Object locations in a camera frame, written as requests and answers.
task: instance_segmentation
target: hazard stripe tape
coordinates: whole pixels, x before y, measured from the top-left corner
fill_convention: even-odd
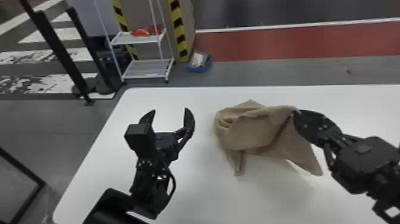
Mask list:
[[[122,5],[121,5],[120,0],[112,0],[112,6],[114,7],[114,11],[115,11],[115,14],[117,15],[117,20],[118,20],[118,23],[119,23],[119,25],[121,27],[121,30],[123,32],[128,32],[129,31],[128,30],[128,22],[127,22],[124,14],[122,12]],[[130,45],[127,46],[127,50],[129,51],[129,53],[132,54],[132,56],[133,56],[133,58],[135,60],[139,59],[138,51],[135,48],[135,46],[130,44]]]
[[[177,42],[177,51],[180,61],[189,61],[188,44],[186,43],[185,27],[183,25],[182,11],[179,0],[168,0],[171,9],[171,19],[174,24],[174,34]]]

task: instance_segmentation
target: beige towel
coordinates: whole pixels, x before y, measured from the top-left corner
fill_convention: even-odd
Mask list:
[[[265,107],[249,100],[218,111],[215,133],[235,175],[243,174],[244,154],[285,158],[313,175],[322,175],[310,144],[300,136],[291,116],[295,107]]]

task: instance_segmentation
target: white wire shelf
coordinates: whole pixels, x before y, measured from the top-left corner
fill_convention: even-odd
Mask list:
[[[128,68],[126,68],[123,78],[164,78],[168,80],[174,58],[157,59],[157,60],[143,60],[131,61]]]
[[[130,32],[119,32],[111,41],[111,45],[138,44],[138,43],[157,43],[161,42],[167,33],[167,29],[163,29],[162,33],[151,36],[133,36]]]

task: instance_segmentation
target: stanchion base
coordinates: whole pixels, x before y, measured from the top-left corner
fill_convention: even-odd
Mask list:
[[[96,101],[94,99],[90,100],[89,102],[85,103],[85,106],[93,106]]]
[[[121,78],[117,76],[110,77],[111,86],[108,86],[100,75],[97,75],[96,79],[97,79],[96,91],[101,95],[117,92],[122,86]]]
[[[85,81],[87,84],[85,91],[89,94],[95,90],[97,80],[96,80],[96,78],[88,78],[88,79],[85,79]],[[76,98],[80,98],[82,96],[82,94],[79,92],[79,89],[76,85],[72,86],[72,94],[74,94],[74,96]]]

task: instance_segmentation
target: stanchion post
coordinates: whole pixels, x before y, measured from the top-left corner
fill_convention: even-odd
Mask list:
[[[61,65],[70,75],[72,81],[75,83],[76,87],[78,88],[80,94],[86,100],[86,105],[93,105],[94,100],[92,100],[87,90],[90,88],[94,88],[94,86],[89,86],[82,74],[72,61],[70,55],[68,54],[65,46],[55,33],[53,27],[51,26],[50,21],[47,19],[46,14],[43,11],[34,12],[30,4],[27,0],[20,0],[21,5],[24,7],[30,18],[32,19],[33,23],[36,25],[37,29],[40,31],[44,39],[47,41],[47,44],[50,48],[54,51],[54,54],[57,56],[58,60],[60,61]]]
[[[87,50],[89,51],[90,55],[93,58],[93,61],[95,62],[98,70],[99,70],[99,74],[102,77],[102,81],[104,82],[104,85],[101,87],[102,90],[99,89],[99,84],[96,86],[96,89],[98,90],[99,93],[105,92],[105,93],[112,93],[112,92],[117,92],[121,85],[121,79],[111,79],[108,75],[107,72],[104,69],[103,64],[101,63],[95,47],[93,46],[92,42],[89,40],[88,34],[85,31],[85,28],[83,27],[78,13],[76,12],[74,7],[69,7],[67,9],[67,13],[68,15],[71,17],[72,22],[74,23],[76,29],[79,32],[80,37],[82,38],[83,42],[85,43]]]

